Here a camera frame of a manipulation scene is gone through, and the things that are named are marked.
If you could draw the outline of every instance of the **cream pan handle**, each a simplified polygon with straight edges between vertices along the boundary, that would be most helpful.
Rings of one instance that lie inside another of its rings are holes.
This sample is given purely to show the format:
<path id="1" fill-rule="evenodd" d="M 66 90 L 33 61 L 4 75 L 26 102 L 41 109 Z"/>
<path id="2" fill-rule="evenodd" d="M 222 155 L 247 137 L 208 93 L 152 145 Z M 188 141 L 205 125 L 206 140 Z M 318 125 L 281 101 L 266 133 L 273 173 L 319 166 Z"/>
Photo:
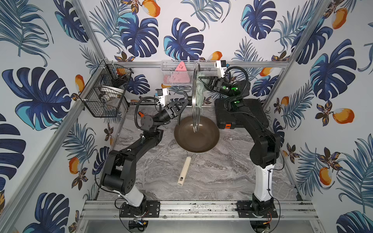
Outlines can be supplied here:
<path id="1" fill-rule="evenodd" d="M 187 176 L 187 172 L 188 172 L 189 164 L 190 164 L 191 160 L 192 160 L 192 158 L 187 156 L 187 158 L 185 160 L 185 163 L 184 163 L 184 166 L 183 166 L 183 170 L 181 170 L 180 177 L 179 177 L 179 180 L 178 180 L 178 185 L 180 185 L 180 186 L 183 186 L 183 184 L 184 184 L 185 177 Z"/>

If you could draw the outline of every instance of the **black wire basket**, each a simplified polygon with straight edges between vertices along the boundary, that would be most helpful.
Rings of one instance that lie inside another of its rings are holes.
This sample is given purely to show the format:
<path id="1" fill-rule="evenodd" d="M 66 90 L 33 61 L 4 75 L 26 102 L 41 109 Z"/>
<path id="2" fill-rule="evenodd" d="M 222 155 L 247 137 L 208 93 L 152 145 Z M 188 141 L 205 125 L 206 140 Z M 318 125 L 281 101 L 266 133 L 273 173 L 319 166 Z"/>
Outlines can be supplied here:
<path id="1" fill-rule="evenodd" d="M 104 68 L 83 103 L 94 117 L 116 117 L 133 71 L 104 61 L 102 66 Z"/>

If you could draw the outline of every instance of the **wire basket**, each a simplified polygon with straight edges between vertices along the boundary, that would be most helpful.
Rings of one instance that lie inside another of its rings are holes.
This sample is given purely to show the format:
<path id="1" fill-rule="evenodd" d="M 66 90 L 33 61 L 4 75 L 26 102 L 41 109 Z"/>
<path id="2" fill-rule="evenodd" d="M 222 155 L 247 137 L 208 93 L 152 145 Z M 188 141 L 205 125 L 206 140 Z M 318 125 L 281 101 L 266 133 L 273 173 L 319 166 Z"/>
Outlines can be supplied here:
<path id="1" fill-rule="evenodd" d="M 186 71 L 175 71 L 181 61 L 161 61 L 161 71 L 164 85 L 193 85 L 194 61 L 184 61 Z M 217 69 L 214 62 L 199 61 L 200 71 L 204 76 L 217 76 Z"/>
<path id="2" fill-rule="evenodd" d="M 83 103 L 94 117 L 116 117 L 133 71 L 118 64 L 101 64 L 104 68 Z"/>

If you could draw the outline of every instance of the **blue monstera leaf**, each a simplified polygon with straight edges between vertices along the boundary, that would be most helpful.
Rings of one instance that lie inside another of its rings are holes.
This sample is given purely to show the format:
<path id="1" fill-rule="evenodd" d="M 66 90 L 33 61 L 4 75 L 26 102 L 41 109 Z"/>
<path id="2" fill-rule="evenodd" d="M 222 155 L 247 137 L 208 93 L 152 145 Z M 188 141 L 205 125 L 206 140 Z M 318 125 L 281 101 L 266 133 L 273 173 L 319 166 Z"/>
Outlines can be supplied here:
<path id="1" fill-rule="evenodd" d="M 277 12 L 273 1 L 254 0 L 254 7 L 247 4 L 241 18 L 241 26 L 256 40 L 264 39 L 275 25 Z"/>
<path id="2" fill-rule="evenodd" d="M 3 79 L 18 97 L 27 99 L 17 105 L 15 112 L 23 122 L 36 130 L 43 130 L 60 120 L 70 109 L 71 98 L 69 90 L 62 79 L 50 70 L 39 88 L 40 78 L 45 69 L 36 67 L 31 73 L 31 84 L 29 84 L 29 68 L 20 68 L 17 77 L 22 87 L 18 86 L 13 79 L 13 70 L 3 72 Z"/>
<path id="3" fill-rule="evenodd" d="M 344 40 L 332 52 L 330 60 L 327 54 L 322 54 L 310 70 L 313 92 L 317 97 L 327 101 L 347 90 L 347 86 L 355 79 L 355 74 L 346 70 L 347 67 L 356 70 L 356 61 L 349 39 Z"/>
<path id="4" fill-rule="evenodd" d="M 268 95 L 278 77 L 279 76 L 277 75 L 271 78 L 271 76 L 268 75 L 256 80 L 251 93 L 256 97 Z"/>
<path id="5" fill-rule="evenodd" d="M 273 125 L 272 125 L 273 131 L 280 135 L 281 137 L 281 146 L 283 145 L 283 142 L 285 140 L 285 132 L 283 131 L 283 127 L 280 125 L 280 122 L 275 118 L 273 120 Z"/>
<path id="6" fill-rule="evenodd" d="M 145 75 L 137 75 L 135 79 L 133 78 L 130 79 L 128 83 L 127 91 L 135 95 L 142 95 L 150 91 L 149 87 L 150 85 L 148 84 L 148 81 L 145 78 Z"/>
<path id="7" fill-rule="evenodd" d="M 359 211 L 341 215 L 337 220 L 338 233 L 373 233 L 373 221 Z"/>
<path id="8" fill-rule="evenodd" d="M 31 223 L 23 233 L 65 233 L 70 212 L 69 199 L 63 194 L 40 194 L 35 208 L 35 219 L 40 223 Z"/>
<path id="9" fill-rule="evenodd" d="M 118 18 L 120 38 L 126 49 L 135 57 L 150 57 L 157 52 L 158 47 L 158 21 L 155 18 L 143 19 L 139 26 L 139 18 L 131 12 Z"/>
<path id="10" fill-rule="evenodd" d="M 66 35 L 80 42 L 88 42 L 87 33 L 85 32 L 72 4 L 69 1 L 65 1 L 64 5 L 64 0 L 53 1 L 60 11 L 56 11 L 54 14 L 63 30 L 66 32 Z"/>
<path id="11" fill-rule="evenodd" d="M 0 114 L 0 122 L 6 121 L 5 117 Z M 14 135 L 20 135 L 19 130 L 13 125 L 0 123 L 0 135 L 6 138 L 0 139 L 0 174 L 5 175 L 10 180 L 16 174 L 17 169 L 23 163 L 23 152 L 26 148 L 26 142 L 22 139 L 12 138 Z M 0 190 L 5 187 L 6 180 L 0 177 Z"/>
<path id="12" fill-rule="evenodd" d="M 194 27 L 190 27 L 187 22 L 182 22 L 178 30 L 176 27 L 180 21 L 181 19 L 179 18 L 173 19 L 173 37 L 164 37 L 164 51 L 168 56 L 176 60 L 198 60 L 205 47 L 203 35 L 193 34 L 199 31 Z"/>
<path id="13" fill-rule="evenodd" d="M 109 147 L 100 148 L 100 153 L 97 153 L 96 161 L 93 164 L 92 175 L 99 174 L 101 172 L 102 168 L 104 167 L 104 165 L 101 163 L 107 158 L 108 153 Z"/>
<path id="14" fill-rule="evenodd" d="M 324 19 L 321 19 L 316 26 L 315 30 L 311 34 L 310 38 L 308 39 L 306 45 L 302 49 L 301 54 L 297 58 L 298 64 L 307 64 L 308 61 L 314 58 L 317 52 L 325 45 L 326 36 L 329 39 L 333 34 L 333 29 L 329 27 L 321 27 L 324 22 Z M 301 28 L 298 35 L 295 37 L 293 44 L 291 45 L 291 51 L 295 49 L 296 45 L 299 42 L 299 39 L 303 35 L 303 32 L 306 28 L 306 25 Z"/>

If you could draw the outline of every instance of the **gray marble surface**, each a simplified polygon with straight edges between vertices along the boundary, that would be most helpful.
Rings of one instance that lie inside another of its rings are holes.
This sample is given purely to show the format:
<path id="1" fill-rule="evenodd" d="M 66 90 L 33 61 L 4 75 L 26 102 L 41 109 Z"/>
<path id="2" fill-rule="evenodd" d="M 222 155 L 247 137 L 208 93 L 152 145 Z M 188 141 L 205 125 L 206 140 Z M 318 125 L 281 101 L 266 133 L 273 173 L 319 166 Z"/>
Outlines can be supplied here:
<path id="1" fill-rule="evenodd" d="M 154 108 L 140 109 L 155 114 Z M 190 116 L 187 108 L 182 117 Z M 204 116 L 215 121 L 214 108 L 204 108 Z M 162 141 L 150 149 L 138 162 L 136 186 L 148 199 L 158 200 L 250 200 L 255 188 L 255 165 L 249 152 L 253 139 L 245 129 L 220 130 L 220 141 L 209 152 L 191 154 L 175 142 L 173 130 L 177 120 L 161 126 Z M 115 149 L 121 150 L 135 142 L 142 131 L 134 124 L 134 107 L 130 107 L 117 139 Z M 187 155 L 192 160 L 183 186 L 177 185 Z M 282 167 L 279 158 L 275 168 Z M 285 170 L 274 171 L 273 196 L 279 200 L 296 200 Z M 100 191 L 98 200 L 114 200 L 117 195 Z"/>

